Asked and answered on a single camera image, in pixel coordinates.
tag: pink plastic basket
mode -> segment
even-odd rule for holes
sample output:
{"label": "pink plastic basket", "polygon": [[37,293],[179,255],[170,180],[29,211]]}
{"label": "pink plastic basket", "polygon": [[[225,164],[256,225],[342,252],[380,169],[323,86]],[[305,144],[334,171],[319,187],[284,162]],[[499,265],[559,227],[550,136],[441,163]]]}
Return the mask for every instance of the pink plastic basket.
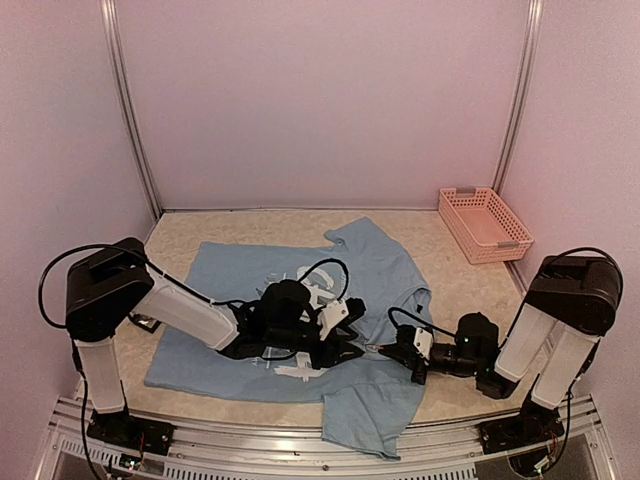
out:
{"label": "pink plastic basket", "polygon": [[438,212],[471,264],[519,260],[533,243],[490,188],[443,188]]}

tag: black cable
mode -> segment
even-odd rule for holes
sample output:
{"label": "black cable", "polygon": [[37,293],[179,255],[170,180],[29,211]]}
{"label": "black cable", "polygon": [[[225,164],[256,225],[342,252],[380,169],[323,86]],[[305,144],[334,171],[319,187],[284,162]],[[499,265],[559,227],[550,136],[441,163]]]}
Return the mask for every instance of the black cable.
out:
{"label": "black cable", "polygon": [[49,262],[49,264],[45,267],[44,271],[42,272],[42,275],[40,277],[40,282],[38,283],[38,307],[40,309],[40,314],[42,315],[42,318],[44,318],[44,320],[49,325],[51,325],[52,327],[60,328],[60,329],[66,328],[66,325],[63,325],[63,324],[60,324],[60,323],[55,323],[53,320],[51,320],[49,318],[49,316],[47,315],[47,312],[45,311],[45,308],[44,308],[44,299],[43,299],[44,284],[45,284],[45,281],[46,281],[47,276],[49,275],[51,269],[53,267],[55,267],[58,263],[60,263],[62,260],[64,260],[67,257],[70,257],[71,255],[75,255],[76,253],[84,252],[86,250],[97,250],[97,249],[114,250],[116,252],[122,252],[122,253],[129,254],[129,255],[133,256],[134,258],[136,258],[137,260],[139,260],[140,262],[144,263],[145,265],[148,265],[149,268],[151,268],[153,271],[155,271],[160,276],[166,278],[168,281],[170,281],[171,283],[173,283],[177,287],[183,289],[184,291],[190,293],[194,297],[196,297],[196,298],[198,298],[198,299],[200,299],[200,300],[202,300],[204,302],[207,302],[207,303],[209,303],[211,305],[227,306],[227,305],[232,305],[234,303],[243,303],[243,304],[246,303],[244,300],[227,300],[227,301],[224,301],[224,302],[215,302],[211,298],[201,294],[200,292],[194,290],[193,288],[189,287],[188,285],[182,283],[180,280],[175,279],[174,277],[172,277],[168,273],[165,273],[160,267],[155,265],[151,260],[149,260],[147,257],[145,257],[144,255],[142,255],[142,254],[140,254],[140,253],[138,253],[136,251],[129,250],[127,248],[118,247],[116,245],[105,244],[105,243],[91,243],[91,244],[88,244],[88,245],[82,245],[82,246],[79,246],[79,247],[75,247],[75,248],[72,248],[70,250],[67,250],[66,252],[61,253],[56,258],[51,260],[51,262]]}
{"label": "black cable", "polygon": [[93,462],[91,461],[91,456],[89,455],[89,447],[87,446],[87,432],[85,432],[84,420],[85,420],[85,410],[87,409],[87,401],[89,400],[89,384],[87,382],[87,377],[84,372],[80,372],[82,375],[82,380],[84,381],[84,396],[82,397],[82,412],[80,413],[80,432],[82,434],[82,446],[84,447],[84,456],[87,459],[87,464],[89,464],[89,470],[93,473],[93,476],[98,480],[102,480],[102,477],[98,475],[95,467],[93,466]]}
{"label": "black cable", "polygon": [[576,380],[577,379],[571,382],[569,390],[567,390],[567,428],[564,431],[564,440],[562,441],[562,447],[560,447],[560,453],[558,453],[558,455],[554,458],[553,462],[549,465],[548,468],[542,469],[540,472],[532,472],[530,475],[523,475],[525,478],[539,478],[541,475],[546,475],[560,462],[560,458],[564,454],[564,451],[567,448],[567,443],[569,441],[569,430],[571,428],[571,400],[573,399],[573,393],[571,390],[573,388],[573,385],[576,383]]}
{"label": "black cable", "polygon": [[263,357],[260,356],[261,359],[266,360],[267,362],[280,362],[280,361],[284,361],[284,360],[289,360],[293,357],[295,357],[298,354],[298,352],[291,352],[289,355],[285,355],[284,357]]}
{"label": "black cable", "polygon": [[444,328],[440,328],[440,327],[436,327],[435,325],[431,325],[430,323],[425,322],[423,319],[421,319],[420,317],[414,315],[411,312],[407,312],[406,310],[404,310],[402,308],[399,308],[399,307],[391,307],[389,310],[387,310],[387,315],[389,315],[389,320],[391,320],[391,323],[393,324],[393,326],[396,327],[396,330],[398,329],[398,327],[400,325],[398,324],[398,322],[396,321],[396,319],[393,316],[394,312],[399,312],[399,313],[402,313],[403,315],[406,315],[409,318],[412,318],[416,322],[424,325],[429,330],[436,330],[437,332],[444,333],[445,335],[449,335],[452,338],[456,338],[455,334],[453,334],[451,332],[448,332]]}
{"label": "black cable", "polygon": [[337,265],[340,265],[340,267],[342,268],[342,271],[344,272],[344,285],[342,286],[342,292],[340,292],[340,295],[336,297],[336,300],[342,300],[344,295],[347,293],[347,288],[349,288],[349,269],[347,268],[347,265],[342,260],[339,260],[337,258],[325,258],[323,260],[320,260],[319,262],[316,262],[311,267],[309,267],[309,269],[306,272],[304,272],[304,274],[298,279],[298,282],[302,282],[316,268],[326,263],[335,263]]}

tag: electrical wire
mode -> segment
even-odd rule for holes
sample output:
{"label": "electrical wire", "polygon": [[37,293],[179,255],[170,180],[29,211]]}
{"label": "electrical wire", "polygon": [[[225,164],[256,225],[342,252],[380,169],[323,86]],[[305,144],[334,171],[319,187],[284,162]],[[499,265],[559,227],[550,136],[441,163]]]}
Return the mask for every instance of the electrical wire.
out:
{"label": "electrical wire", "polygon": [[140,456],[141,456],[140,463],[138,464],[137,471],[135,471],[135,473],[132,473],[126,477],[120,473],[117,473],[117,474],[113,473],[113,464],[112,464],[111,458],[109,458],[109,465],[107,468],[104,468],[104,466],[102,466],[102,471],[105,473],[105,475],[107,475],[107,479],[112,478],[113,480],[131,480],[132,478],[136,478],[138,475],[140,475],[140,470],[142,469],[142,465],[144,464],[144,452],[142,450],[140,450]]}
{"label": "electrical wire", "polygon": [[336,297],[336,300],[342,300],[342,298],[347,293],[347,289],[349,288],[349,269],[342,260],[339,260],[337,258],[325,258],[323,260],[320,260],[319,262],[316,262],[311,267],[309,267],[309,269],[304,272],[304,274],[300,278],[298,278],[298,282],[302,283],[302,281],[307,278],[316,268],[326,263],[335,263],[337,265],[340,265],[340,268],[342,268],[342,271],[344,272],[344,285],[342,286],[342,292],[340,292],[340,295]]}
{"label": "electrical wire", "polygon": [[89,470],[97,480],[102,480],[102,477],[98,475],[96,468],[93,466],[93,462],[91,461],[91,455],[89,455],[89,447],[87,446],[87,432],[85,431],[84,421],[85,421],[85,410],[87,409],[87,402],[89,401],[89,383],[87,382],[87,377],[84,372],[80,372],[82,375],[82,381],[84,382],[84,396],[82,397],[82,412],[80,413],[80,432],[82,434],[82,446],[84,447],[84,456],[87,459],[87,464],[89,465]]}
{"label": "electrical wire", "polygon": [[207,303],[209,303],[211,305],[228,306],[228,305],[232,305],[232,304],[235,304],[235,303],[241,303],[241,304],[246,303],[244,300],[226,300],[224,302],[213,301],[211,298],[201,294],[197,290],[194,290],[193,288],[191,288],[188,285],[184,284],[180,280],[177,280],[176,278],[172,277],[168,273],[165,273],[160,267],[155,265],[151,260],[149,260],[146,256],[140,254],[139,252],[136,252],[134,250],[130,250],[130,249],[127,249],[127,248],[123,248],[123,247],[118,247],[116,245],[110,245],[110,244],[105,244],[105,243],[91,243],[91,244],[87,244],[87,245],[81,245],[79,247],[75,247],[75,248],[72,248],[70,250],[67,250],[66,252],[61,253],[56,258],[51,260],[51,262],[49,262],[49,264],[43,270],[42,275],[40,276],[40,281],[38,282],[38,308],[40,309],[40,315],[42,315],[42,318],[44,318],[44,320],[49,325],[51,325],[52,327],[59,328],[59,329],[65,329],[66,325],[60,324],[60,323],[56,323],[53,320],[51,320],[51,318],[49,318],[49,315],[47,315],[47,312],[46,312],[46,310],[44,308],[44,299],[43,299],[44,295],[43,295],[43,292],[44,292],[44,286],[45,286],[45,281],[47,279],[47,276],[49,275],[49,273],[51,272],[53,267],[55,267],[58,263],[60,263],[65,258],[70,257],[71,255],[75,255],[76,253],[84,252],[86,250],[97,250],[97,249],[113,250],[113,251],[116,251],[116,252],[129,254],[129,255],[133,256],[136,260],[138,260],[138,261],[144,263],[145,265],[149,266],[149,268],[151,268],[153,271],[155,271],[158,275],[166,278],[169,282],[173,283],[177,287],[181,288],[182,290],[190,293],[194,297],[196,297],[196,298],[198,298],[198,299],[200,299],[200,300],[202,300],[204,302],[207,302]]}
{"label": "electrical wire", "polygon": [[423,319],[421,319],[420,317],[414,315],[411,312],[407,312],[406,310],[399,308],[399,307],[391,307],[389,310],[387,310],[387,315],[389,316],[389,320],[391,321],[391,323],[393,324],[394,327],[396,327],[396,330],[398,329],[398,327],[400,326],[397,322],[397,320],[394,318],[393,314],[394,312],[398,312],[398,313],[402,313],[403,315],[406,315],[407,317],[415,320],[416,322],[424,325],[427,329],[429,330],[435,330],[437,332],[440,333],[444,333],[445,335],[448,335],[452,338],[456,338],[455,334],[445,330],[444,328],[440,328],[440,327],[436,327],[435,325],[431,325],[430,323],[425,322]]}
{"label": "electrical wire", "polygon": [[562,440],[562,446],[560,447],[560,452],[558,452],[558,455],[553,457],[553,454],[555,453],[555,448],[554,448],[554,450],[548,455],[548,458],[553,457],[553,460],[547,468],[542,468],[539,471],[531,472],[531,474],[529,475],[518,474],[518,476],[521,476],[523,478],[540,478],[543,475],[546,475],[547,473],[549,473],[549,471],[551,471],[551,469],[553,469],[560,462],[560,458],[562,458],[562,455],[564,454],[564,451],[567,448],[567,443],[569,441],[569,430],[571,429],[571,400],[573,399],[572,389],[576,381],[577,381],[577,378],[574,379],[573,382],[571,382],[571,385],[567,390],[567,427],[565,428],[565,431],[564,431],[564,439]]}

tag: metal frame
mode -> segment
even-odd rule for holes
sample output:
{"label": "metal frame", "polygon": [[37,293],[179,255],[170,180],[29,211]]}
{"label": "metal frame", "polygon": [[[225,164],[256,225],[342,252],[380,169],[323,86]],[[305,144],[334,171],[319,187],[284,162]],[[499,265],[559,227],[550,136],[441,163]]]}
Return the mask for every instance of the metal frame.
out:
{"label": "metal frame", "polygon": [[511,275],[511,280],[513,280],[518,292],[524,297],[524,294],[527,293],[529,287],[527,286],[527,282],[524,280],[522,273],[518,270],[516,262],[504,262],[504,266],[509,272],[509,275]]}
{"label": "metal frame", "polygon": [[[61,453],[84,458],[80,440],[78,400],[60,398],[49,421],[46,447],[36,480],[53,477]],[[190,420],[145,412],[139,416],[168,421],[176,425],[169,456],[145,455],[150,469],[145,477],[174,479],[252,479],[275,478],[369,479],[404,478],[473,479],[475,463],[504,457],[507,452],[484,455],[477,425],[489,418],[500,418],[515,410],[454,421],[410,425],[398,441],[399,462],[388,462],[323,442],[319,427],[256,427]],[[566,421],[566,405],[560,415]],[[590,396],[576,398],[571,405],[570,436],[586,435],[599,480],[614,480],[617,471],[600,417]],[[118,459],[126,451],[89,439],[95,462]],[[513,450],[508,455],[532,447]]]}
{"label": "metal frame", "polygon": [[243,207],[243,208],[165,208],[163,213],[215,213],[215,212],[259,212],[259,211],[374,211],[374,212],[437,212],[438,207]]}
{"label": "metal frame", "polygon": [[509,114],[509,123],[507,133],[502,143],[500,151],[500,160],[498,168],[493,179],[492,188],[500,195],[504,189],[509,167],[513,157],[518,130],[522,121],[524,107],[531,83],[531,75],[533,72],[533,64],[538,46],[538,37],[540,36],[540,21],[542,18],[543,0],[529,1],[529,16],[527,18],[527,28],[525,33],[524,46],[522,48],[522,57],[520,59],[520,70],[518,72],[518,81],[516,91],[511,104],[511,113]]}
{"label": "metal frame", "polygon": [[[520,122],[524,112],[527,92],[533,71],[536,47],[538,44],[543,1],[544,0],[529,0],[529,14],[527,18],[525,40],[520,59],[516,90],[511,104],[507,132],[502,143],[500,159],[498,161],[498,166],[492,183],[493,190],[498,194],[500,194],[504,188],[513,156],[516,138],[518,136]],[[138,127],[138,122],[133,108],[122,52],[122,42],[120,40],[120,32],[118,29],[116,0],[100,0],[100,4],[105,33],[107,36],[107,45],[109,47],[109,58],[116,81],[122,116],[131,141],[131,148],[144,189],[145,198],[154,220],[157,222],[165,210],[162,206],[158,189],[153,180],[152,170],[145,154],[140,129]],[[207,210],[216,211],[216,209],[204,209],[204,211]],[[203,209],[188,209],[185,211],[203,211]]]}
{"label": "metal frame", "polygon": [[107,36],[107,46],[109,48],[109,60],[113,69],[113,76],[116,82],[118,98],[120,100],[120,108],[122,117],[127,127],[129,140],[131,141],[131,149],[136,167],[140,175],[140,181],[144,189],[144,195],[153,215],[157,222],[162,216],[163,209],[160,203],[160,197],[153,181],[153,175],[147,156],[142,145],[140,137],[140,129],[136,120],[133,102],[131,100],[131,92],[129,91],[129,83],[127,81],[127,71],[124,64],[124,56],[122,54],[122,42],[120,41],[120,31],[118,29],[118,14],[116,11],[115,0],[100,0],[102,9],[102,20]]}

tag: basket handle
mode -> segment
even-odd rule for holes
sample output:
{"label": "basket handle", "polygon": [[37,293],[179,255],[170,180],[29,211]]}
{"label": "basket handle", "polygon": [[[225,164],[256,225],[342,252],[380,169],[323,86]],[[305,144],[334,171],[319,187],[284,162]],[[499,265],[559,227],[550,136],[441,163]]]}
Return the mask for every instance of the basket handle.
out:
{"label": "basket handle", "polygon": [[498,248],[518,248],[520,242],[498,242]]}
{"label": "basket handle", "polygon": [[476,195],[476,187],[461,187],[456,188],[456,198],[457,197],[475,197]]}

